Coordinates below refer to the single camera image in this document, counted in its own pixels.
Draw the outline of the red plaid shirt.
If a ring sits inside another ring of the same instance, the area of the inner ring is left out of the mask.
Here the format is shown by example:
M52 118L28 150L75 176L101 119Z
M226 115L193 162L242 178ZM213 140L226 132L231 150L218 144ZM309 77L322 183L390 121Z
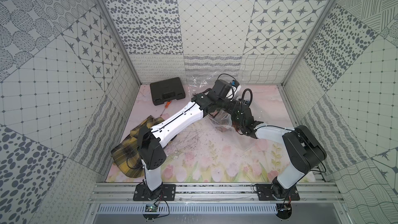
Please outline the red plaid shirt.
M220 132L237 132L236 126L231 122L222 122L215 127Z

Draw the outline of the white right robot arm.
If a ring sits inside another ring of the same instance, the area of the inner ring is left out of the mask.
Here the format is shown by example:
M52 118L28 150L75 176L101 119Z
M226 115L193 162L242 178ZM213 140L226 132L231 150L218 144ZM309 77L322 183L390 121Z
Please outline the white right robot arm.
M325 149L305 125L283 128L266 124L256 121L249 109L236 111L231 119L238 133L285 146L290 163L272 181L271 190L275 199L285 198L297 182L327 158Z

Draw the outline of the clear plastic vacuum bag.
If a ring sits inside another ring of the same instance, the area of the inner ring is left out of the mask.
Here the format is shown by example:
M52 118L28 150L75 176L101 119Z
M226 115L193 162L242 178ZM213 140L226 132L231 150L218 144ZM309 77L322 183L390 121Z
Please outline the clear plastic vacuum bag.
M211 88L193 95L191 101L208 116L214 125L223 131L252 139L276 141L275 127L257 120L251 110L254 94L249 88L240 93L240 84L231 77L230 81L218 77Z

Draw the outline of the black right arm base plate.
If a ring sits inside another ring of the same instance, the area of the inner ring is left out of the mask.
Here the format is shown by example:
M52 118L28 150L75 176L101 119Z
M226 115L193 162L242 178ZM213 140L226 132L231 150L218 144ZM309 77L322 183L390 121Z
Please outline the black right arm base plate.
M296 185L289 189L284 189L277 184L255 184L253 186L255 193L258 195L260 201L299 201L300 196Z

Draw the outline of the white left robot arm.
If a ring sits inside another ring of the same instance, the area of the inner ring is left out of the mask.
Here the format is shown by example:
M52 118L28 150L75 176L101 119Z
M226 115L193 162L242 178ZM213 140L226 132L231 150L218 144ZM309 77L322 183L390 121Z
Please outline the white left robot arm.
M157 191L162 185L161 165L167 155L164 147L189 125L217 110L235 114L240 101L234 99L213 100L208 95L195 95L182 110L169 119L151 128L142 127L138 132L138 154L144 168L144 185L150 192Z

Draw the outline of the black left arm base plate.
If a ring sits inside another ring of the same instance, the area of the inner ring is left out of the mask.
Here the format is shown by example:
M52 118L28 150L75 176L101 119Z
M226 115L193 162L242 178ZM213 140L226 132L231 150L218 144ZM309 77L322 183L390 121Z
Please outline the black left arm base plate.
M135 187L133 201L154 201L158 199L174 201L175 194L175 184L162 184L154 191L151 191L148 186L141 183Z

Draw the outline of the yellow plaid shirt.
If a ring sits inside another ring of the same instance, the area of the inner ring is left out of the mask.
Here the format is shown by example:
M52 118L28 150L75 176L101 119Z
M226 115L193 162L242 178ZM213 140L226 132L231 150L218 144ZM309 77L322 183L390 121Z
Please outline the yellow plaid shirt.
M138 153L138 133L142 127L151 128L163 121L162 117L154 118L151 115L148 116L141 124L134 127L126 138L110 152L114 164L125 176L139 178L144 175L143 165Z

